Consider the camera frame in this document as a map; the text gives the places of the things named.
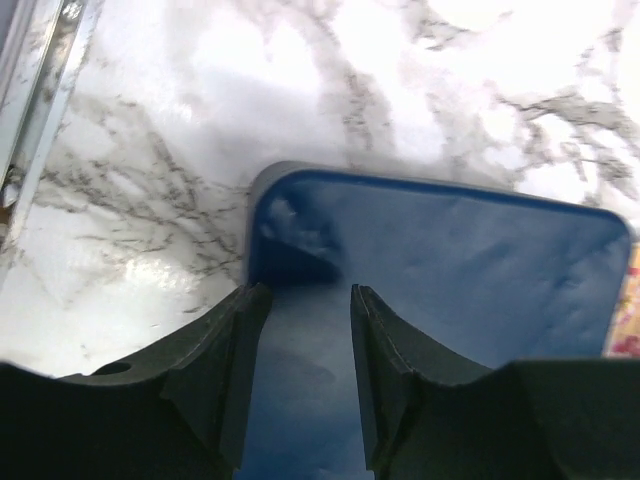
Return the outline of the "floral serving tray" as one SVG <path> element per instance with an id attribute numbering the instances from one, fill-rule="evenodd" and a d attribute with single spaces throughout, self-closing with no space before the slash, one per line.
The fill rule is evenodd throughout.
<path id="1" fill-rule="evenodd" d="M 635 243 L 621 297 L 613 317 L 605 353 L 609 356 L 639 357 L 639 244 Z"/>

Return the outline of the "blue box lid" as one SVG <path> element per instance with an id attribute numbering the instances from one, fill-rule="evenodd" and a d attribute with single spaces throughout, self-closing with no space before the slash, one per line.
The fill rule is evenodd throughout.
<path id="1" fill-rule="evenodd" d="M 350 304 L 490 369 L 602 354 L 632 236 L 600 209 L 300 162 L 250 189 L 245 277 L 268 286 L 243 479 L 379 479 L 365 462 Z"/>

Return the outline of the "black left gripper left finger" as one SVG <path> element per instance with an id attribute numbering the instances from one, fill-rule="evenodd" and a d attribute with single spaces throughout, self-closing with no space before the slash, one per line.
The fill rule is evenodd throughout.
<path id="1" fill-rule="evenodd" d="M 240 467 L 257 346 L 271 309 L 261 285 L 89 375 L 1 366 L 5 479 L 229 479 Z"/>

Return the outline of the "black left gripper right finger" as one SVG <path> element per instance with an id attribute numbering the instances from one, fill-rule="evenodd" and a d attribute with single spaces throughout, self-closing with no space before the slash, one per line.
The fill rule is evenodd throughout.
<path id="1" fill-rule="evenodd" d="M 639 364 L 461 356 L 371 288 L 350 317 L 365 462 L 379 479 L 635 479 Z"/>

